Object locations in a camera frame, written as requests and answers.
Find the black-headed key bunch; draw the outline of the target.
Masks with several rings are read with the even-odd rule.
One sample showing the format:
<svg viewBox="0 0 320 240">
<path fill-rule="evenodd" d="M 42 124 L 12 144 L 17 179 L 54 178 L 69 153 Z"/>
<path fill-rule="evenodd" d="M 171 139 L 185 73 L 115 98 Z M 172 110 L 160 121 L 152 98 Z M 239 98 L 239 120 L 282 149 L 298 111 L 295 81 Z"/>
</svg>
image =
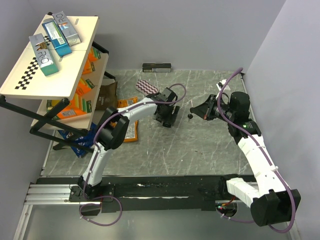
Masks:
<svg viewBox="0 0 320 240">
<path fill-rule="evenodd" d="M 193 101 L 191 100 L 190 101 L 190 109 L 191 108 L 193 108 L 194 106 L 193 106 Z M 188 115 L 187 115 L 187 117 L 188 117 L 188 122 L 190 122 L 190 120 L 193 118 L 193 114 L 190 112 Z"/>
</svg>

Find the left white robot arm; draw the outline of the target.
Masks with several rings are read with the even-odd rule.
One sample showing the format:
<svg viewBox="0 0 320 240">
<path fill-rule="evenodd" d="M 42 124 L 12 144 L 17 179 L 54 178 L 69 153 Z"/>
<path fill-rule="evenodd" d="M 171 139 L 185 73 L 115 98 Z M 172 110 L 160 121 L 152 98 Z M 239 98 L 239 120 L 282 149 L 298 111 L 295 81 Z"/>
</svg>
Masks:
<svg viewBox="0 0 320 240">
<path fill-rule="evenodd" d="M 125 140 L 129 125 L 153 115 L 155 119 L 167 124 L 173 115 L 175 103 L 179 102 L 177 94 L 170 88 L 162 92 L 152 93 L 132 105 L 106 110 L 106 120 L 99 123 L 94 136 L 94 151 L 87 169 L 78 179 L 81 195 L 87 201 L 95 200 L 99 195 L 103 171 L 113 150 Z"/>
</svg>

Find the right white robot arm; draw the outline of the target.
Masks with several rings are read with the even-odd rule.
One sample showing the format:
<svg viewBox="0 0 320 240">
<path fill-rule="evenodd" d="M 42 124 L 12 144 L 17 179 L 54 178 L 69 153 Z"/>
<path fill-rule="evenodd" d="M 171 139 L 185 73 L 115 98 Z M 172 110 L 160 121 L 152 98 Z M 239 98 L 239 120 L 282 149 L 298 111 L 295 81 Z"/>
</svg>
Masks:
<svg viewBox="0 0 320 240">
<path fill-rule="evenodd" d="M 250 208 L 253 221 L 260 227 L 284 222 L 293 225 L 301 195 L 297 189 L 290 189 L 279 176 L 262 132 L 250 118 L 250 105 L 249 95 L 241 91 L 233 92 L 228 102 L 211 94 L 204 103 L 191 107 L 190 114 L 205 121 L 225 121 L 229 134 L 245 155 L 256 180 L 257 187 L 253 187 L 237 174 L 222 176 L 219 195 L 223 199 L 234 196 L 245 203 Z"/>
</svg>

